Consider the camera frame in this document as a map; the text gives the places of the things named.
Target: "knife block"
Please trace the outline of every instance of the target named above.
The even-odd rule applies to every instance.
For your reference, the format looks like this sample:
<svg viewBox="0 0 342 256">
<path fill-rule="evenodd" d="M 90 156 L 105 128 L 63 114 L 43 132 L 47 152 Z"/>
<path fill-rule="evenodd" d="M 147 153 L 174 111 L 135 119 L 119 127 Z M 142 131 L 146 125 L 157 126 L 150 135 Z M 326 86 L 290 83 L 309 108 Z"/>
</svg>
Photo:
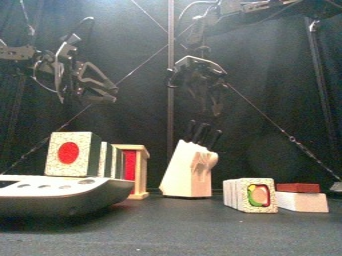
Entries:
<svg viewBox="0 0 342 256">
<path fill-rule="evenodd" d="M 211 197 L 211 168 L 218 163 L 218 154 L 205 147 L 179 140 L 159 186 L 165 196 Z"/>
</svg>

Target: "floor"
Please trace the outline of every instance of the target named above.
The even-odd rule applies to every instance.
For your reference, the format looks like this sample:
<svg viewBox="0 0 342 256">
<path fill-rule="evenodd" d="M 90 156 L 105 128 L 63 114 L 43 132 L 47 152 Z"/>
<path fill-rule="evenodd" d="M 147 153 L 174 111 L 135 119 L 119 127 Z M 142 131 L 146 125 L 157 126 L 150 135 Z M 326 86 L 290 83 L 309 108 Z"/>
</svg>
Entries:
<svg viewBox="0 0 342 256">
<path fill-rule="evenodd" d="M 242 213 L 154 193 L 76 219 L 2 219 L 0 255 L 342 255 L 342 200 L 330 213 Z"/>
</svg>

